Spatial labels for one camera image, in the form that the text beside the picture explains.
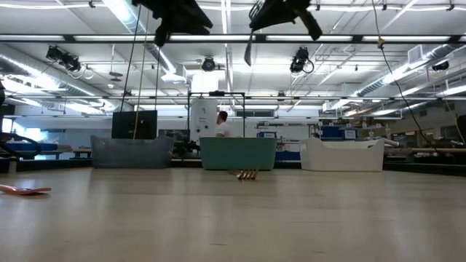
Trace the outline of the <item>person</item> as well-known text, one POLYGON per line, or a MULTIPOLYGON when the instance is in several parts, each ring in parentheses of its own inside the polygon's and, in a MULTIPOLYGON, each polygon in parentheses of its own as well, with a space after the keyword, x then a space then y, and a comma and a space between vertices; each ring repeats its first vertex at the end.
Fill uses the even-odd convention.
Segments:
POLYGON ((229 124, 226 122, 228 113, 226 111, 219 111, 216 124, 216 137, 228 138, 231 136, 229 124))

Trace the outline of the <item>orange-handled utensil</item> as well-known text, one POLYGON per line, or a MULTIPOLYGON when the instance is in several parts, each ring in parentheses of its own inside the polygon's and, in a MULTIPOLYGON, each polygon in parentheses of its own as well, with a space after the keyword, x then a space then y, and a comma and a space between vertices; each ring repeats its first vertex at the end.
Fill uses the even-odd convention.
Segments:
POLYGON ((44 194, 50 192, 51 188, 21 188, 0 184, 0 192, 11 195, 28 196, 34 194, 44 194))

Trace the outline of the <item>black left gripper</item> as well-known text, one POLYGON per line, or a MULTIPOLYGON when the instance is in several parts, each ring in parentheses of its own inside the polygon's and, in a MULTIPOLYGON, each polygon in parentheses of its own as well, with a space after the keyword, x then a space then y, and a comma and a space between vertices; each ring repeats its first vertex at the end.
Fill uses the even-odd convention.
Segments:
POLYGON ((172 33, 209 35, 213 23, 196 0, 132 0, 152 11, 154 19, 161 19, 154 34, 154 43, 163 47, 172 33))

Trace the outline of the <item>teal plastic bin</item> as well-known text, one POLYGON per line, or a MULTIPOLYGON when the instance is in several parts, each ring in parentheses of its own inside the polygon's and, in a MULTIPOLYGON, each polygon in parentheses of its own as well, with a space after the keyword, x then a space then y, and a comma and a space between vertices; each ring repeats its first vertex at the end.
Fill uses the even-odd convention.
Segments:
POLYGON ((276 138, 200 138, 205 170, 272 170, 276 148, 276 138))

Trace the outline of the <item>white plastic bin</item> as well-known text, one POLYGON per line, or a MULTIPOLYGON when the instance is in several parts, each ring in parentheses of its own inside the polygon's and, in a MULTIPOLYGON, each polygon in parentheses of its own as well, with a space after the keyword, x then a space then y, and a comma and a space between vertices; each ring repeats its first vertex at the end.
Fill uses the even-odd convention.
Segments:
POLYGON ((384 141, 322 141, 309 138, 299 142, 301 168, 321 172, 381 172, 384 141))

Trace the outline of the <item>grey plastic bin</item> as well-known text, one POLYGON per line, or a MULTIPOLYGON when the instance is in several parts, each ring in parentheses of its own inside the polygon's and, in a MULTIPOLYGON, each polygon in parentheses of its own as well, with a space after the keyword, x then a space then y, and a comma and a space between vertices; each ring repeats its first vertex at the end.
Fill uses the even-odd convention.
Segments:
POLYGON ((163 169, 169 167, 174 140, 161 136, 153 140, 90 137, 94 168, 163 169))

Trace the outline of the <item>black overhead rig beam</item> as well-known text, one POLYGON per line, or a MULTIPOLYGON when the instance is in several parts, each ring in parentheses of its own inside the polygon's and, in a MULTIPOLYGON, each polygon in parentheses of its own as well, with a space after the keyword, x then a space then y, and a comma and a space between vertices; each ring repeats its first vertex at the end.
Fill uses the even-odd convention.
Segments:
MULTIPOLYGON (((323 35, 314 41, 303 34, 213 34, 180 35, 168 38, 168 43, 215 43, 215 44, 376 44, 383 39, 385 44, 466 44, 466 35, 323 35)), ((130 34, 46 35, 46 34, 0 34, 0 43, 63 43, 63 44, 132 44, 153 42, 154 36, 130 34)))

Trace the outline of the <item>black monitor on stand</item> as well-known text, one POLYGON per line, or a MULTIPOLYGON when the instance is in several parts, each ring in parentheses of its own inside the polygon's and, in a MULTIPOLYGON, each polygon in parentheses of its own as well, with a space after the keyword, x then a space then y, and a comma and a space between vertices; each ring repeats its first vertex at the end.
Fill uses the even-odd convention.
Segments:
POLYGON ((114 112, 111 137, 151 140, 157 136, 157 111, 114 112))

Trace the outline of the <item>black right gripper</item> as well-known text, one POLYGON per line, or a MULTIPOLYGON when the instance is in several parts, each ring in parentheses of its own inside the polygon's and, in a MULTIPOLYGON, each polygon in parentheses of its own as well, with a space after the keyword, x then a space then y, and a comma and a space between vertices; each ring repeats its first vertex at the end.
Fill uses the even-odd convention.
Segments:
POLYGON ((317 41, 323 31, 311 12, 303 7, 303 0, 257 0, 249 11, 249 28, 259 30, 283 23, 295 24, 299 17, 313 41, 317 41))

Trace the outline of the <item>gold fork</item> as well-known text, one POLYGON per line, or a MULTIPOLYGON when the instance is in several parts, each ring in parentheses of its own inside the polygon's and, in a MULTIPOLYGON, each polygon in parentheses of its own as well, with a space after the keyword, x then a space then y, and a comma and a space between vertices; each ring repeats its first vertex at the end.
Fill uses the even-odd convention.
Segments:
POLYGON ((228 170, 227 173, 238 180, 255 180, 258 176, 258 169, 228 170))

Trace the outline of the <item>black metal rack frame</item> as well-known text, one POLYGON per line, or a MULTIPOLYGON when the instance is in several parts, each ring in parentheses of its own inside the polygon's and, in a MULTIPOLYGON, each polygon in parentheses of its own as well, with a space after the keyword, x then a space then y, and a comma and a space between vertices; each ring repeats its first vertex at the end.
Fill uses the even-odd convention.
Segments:
POLYGON ((238 97, 242 98, 242 105, 245 105, 245 93, 244 92, 224 92, 224 91, 212 91, 212 92, 189 92, 187 97, 187 129, 190 132, 190 106, 193 100, 197 98, 207 98, 217 100, 236 100, 238 97))

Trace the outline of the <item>white cylindrical tank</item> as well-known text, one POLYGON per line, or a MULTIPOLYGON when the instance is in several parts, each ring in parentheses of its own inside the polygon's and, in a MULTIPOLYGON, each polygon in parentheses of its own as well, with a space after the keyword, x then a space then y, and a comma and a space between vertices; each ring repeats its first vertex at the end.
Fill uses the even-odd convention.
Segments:
POLYGON ((216 135, 218 102, 214 99, 197 98, 190 108, 190 138, 199 145, 200 138, 216 135))

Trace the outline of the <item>wooden-top workbench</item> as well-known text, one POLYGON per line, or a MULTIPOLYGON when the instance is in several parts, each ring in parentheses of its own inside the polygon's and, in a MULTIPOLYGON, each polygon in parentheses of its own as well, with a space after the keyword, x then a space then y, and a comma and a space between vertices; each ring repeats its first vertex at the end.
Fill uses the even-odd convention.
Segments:
POLYGON ((466 148, 385 148, 384 152, 386 154, 466 154, 466 148))

